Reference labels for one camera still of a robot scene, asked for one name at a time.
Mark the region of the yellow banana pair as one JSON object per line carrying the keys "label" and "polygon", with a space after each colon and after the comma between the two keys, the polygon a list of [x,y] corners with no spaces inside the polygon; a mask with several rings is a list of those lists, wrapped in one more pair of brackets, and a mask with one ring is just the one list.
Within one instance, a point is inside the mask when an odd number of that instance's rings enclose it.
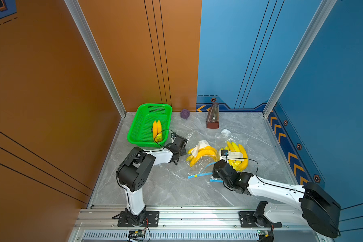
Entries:
{"label": "yellow banana pair", "polygon": [[154,142],[161,142],[163,140],[160,120],[153,122],[152,133]]}

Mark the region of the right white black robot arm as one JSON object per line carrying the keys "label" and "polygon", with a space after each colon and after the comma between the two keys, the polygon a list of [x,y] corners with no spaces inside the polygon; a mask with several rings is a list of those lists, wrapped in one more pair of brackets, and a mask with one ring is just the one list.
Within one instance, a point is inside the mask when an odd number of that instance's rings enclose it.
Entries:
{"label": "right white black robot arm", "polygon": [[225,160],[214,164],[213,175],[233,192],[279,202],[259,203],[254,217],[262,227],[272,227],[282,222],[307,224],[315,232],[329,238],[341,235],[338,226],[341,206],[317,183],[278,183],[249,172],[238,172]]}

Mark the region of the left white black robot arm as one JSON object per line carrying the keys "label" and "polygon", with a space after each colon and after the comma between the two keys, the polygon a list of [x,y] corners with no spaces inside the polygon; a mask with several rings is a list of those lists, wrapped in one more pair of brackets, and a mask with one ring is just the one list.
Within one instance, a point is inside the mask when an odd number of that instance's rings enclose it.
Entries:
{"label": "left white black robot arm", "polygon": [[116,180],[125,192],[126,207],[122,215],[133,226],[146,224],[146,205],[143,187],[148,180],[152,167],[163,163],[178,164],[179,158],[187,154],[188,140],[173,134],[171,142],[164,147],[145,150],[134,147],[116,171]]}

